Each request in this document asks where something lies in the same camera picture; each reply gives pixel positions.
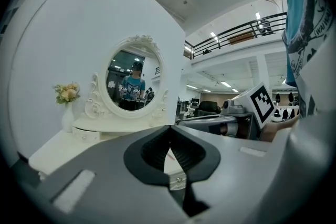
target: hand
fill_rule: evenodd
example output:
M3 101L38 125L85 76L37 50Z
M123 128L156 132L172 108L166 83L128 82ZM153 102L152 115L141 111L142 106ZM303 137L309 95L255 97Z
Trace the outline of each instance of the hand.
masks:
M272 142L277 131L279 130L279 124L274 122L266 123L264 128L261 131L261 140Z

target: black metal railing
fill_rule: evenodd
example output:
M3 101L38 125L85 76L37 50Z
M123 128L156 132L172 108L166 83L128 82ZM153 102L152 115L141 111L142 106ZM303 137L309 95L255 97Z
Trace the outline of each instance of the black metal railing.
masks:
M214 37L208 38L195 46L185 41L185 46L188 45L190 51L185 48L183 55L190 57L190 59L194 59L199 55L208 54L213 50L221 49L226 45L233 45L249 39L258 38L260 36L267 36L281 32L285 29L286 18L287 12L283 12L261 19L252 20L226 30Z

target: ceiling light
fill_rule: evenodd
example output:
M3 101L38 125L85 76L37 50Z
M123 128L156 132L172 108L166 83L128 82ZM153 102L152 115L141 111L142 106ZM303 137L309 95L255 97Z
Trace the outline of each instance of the ceiling light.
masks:
M231 86L229 84L227 84L225 81L222 81L221 84L225 85L228 88L231 88Z

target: white vase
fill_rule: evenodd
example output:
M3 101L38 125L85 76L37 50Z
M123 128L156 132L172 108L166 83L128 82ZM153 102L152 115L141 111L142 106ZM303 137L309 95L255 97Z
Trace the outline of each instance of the white vase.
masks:
M67 103L65 105L65 113L62 117L62 127L63 131L66 133L72 132L72 123L74 122L75 118L72 112L72 103Z

